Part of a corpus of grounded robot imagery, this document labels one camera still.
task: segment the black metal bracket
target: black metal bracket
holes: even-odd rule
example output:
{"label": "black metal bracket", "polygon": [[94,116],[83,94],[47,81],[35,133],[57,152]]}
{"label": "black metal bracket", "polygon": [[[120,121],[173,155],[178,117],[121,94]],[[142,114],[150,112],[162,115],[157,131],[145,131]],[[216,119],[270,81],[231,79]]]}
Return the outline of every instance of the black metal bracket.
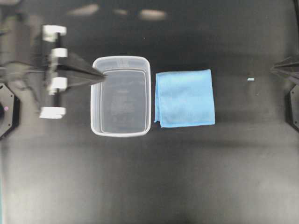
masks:
{"label": "black metal bracket", "polygon": [[19,99],[0,83],[0,138],[19,123]]}
{"label": "black metal bracket", "polygon": [[292,122],[299,129],[299,86],[296,85],[290,92],[292,107]]}

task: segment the blue towel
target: blue towel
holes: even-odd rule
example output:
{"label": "blue towel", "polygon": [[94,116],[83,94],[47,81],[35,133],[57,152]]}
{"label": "blue towel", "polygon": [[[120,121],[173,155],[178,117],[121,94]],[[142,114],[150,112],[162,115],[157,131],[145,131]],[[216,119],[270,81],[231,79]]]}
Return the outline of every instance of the blue towel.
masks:
{"label": "blue towel", "polygon": [[161,127],[215,124],[211,70],[157,73],[157,121]]}

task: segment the clear plastic container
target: clear plastic container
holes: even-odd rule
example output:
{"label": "clear plastic container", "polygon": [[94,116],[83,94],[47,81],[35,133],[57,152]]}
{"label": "clear plastic container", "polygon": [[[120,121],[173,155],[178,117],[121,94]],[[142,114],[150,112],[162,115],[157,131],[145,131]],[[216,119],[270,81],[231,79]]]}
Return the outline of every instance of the clear plastic container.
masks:
{"label": "clear plastic container", "polygon": [[91,128],[97,135],[145,135],[151,121],[150,63],[143,57],[111,56],[94,61],[106,80],[91,87]]}

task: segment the blue microfiber cloth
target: blue microfiber cloth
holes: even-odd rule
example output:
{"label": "blue microfiber cloth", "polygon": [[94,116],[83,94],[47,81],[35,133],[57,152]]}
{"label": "blue microfiber cloth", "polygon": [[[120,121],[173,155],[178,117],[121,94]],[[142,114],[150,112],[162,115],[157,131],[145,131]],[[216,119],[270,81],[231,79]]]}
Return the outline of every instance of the blue microfiber cloth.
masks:
{"label": "blue microfiber cloth", "polygon": [[155,110],[161,127],[215,124],[211,70],[157,73]]}

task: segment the black table surface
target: black table surface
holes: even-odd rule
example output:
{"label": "black table surface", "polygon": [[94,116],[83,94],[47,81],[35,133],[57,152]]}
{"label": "black table surface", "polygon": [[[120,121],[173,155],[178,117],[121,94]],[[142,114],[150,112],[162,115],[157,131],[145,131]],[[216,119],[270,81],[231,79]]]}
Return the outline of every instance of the black table surface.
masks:
{"label": "black table surface", "polygon": [[[212,71],[216,124],[109,138],[90,128],[90,87],[64,94],[61,120],[39,119],[30,92],[1,144],[9,224],[299,223],[294,86],[270,68],[298,53],[292,0],[25,0],[32,40],[42,24],[92,65],[132,55],[155,74]],[[254,82],[247,78],[254,77]]]}

